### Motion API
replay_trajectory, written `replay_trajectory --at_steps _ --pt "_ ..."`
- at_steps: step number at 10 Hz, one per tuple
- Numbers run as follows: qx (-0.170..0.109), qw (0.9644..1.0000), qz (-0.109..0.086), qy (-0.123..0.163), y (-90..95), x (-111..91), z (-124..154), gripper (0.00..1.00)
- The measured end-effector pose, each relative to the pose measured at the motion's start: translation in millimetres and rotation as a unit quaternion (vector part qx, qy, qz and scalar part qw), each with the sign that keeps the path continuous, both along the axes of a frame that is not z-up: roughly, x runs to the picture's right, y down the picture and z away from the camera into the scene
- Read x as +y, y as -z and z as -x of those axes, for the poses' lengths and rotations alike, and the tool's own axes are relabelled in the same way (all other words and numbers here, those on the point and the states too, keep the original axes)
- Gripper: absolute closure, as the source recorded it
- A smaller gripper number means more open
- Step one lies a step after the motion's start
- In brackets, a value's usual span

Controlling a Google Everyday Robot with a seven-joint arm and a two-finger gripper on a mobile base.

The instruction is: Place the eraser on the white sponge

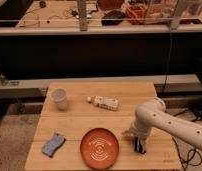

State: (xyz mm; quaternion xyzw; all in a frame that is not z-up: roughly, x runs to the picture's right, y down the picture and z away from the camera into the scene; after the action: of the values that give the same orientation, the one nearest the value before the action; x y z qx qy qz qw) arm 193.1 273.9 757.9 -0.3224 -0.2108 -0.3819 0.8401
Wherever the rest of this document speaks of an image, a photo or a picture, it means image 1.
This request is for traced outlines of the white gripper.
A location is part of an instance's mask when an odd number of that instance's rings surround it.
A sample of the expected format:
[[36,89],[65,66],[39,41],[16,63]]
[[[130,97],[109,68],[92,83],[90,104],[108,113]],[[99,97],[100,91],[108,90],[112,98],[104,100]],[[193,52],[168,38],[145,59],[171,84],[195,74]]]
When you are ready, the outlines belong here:
[[130,127],[121,133],[123,138],[137,137],[142,141],[145,141],[150,135],[150,127],[141,122],[133,122]]

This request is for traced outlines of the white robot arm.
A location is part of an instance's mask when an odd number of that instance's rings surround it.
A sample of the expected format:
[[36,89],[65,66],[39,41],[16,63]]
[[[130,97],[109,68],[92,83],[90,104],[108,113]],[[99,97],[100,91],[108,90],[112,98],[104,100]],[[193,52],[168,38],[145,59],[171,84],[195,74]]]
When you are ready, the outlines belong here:
[[139,104],[135,119],[122,137],[136,138],[136,151],[144,153],[151,129],[156,127],[202,151],[202,125],[171,116],[165,110],[165,102],[158,97]]

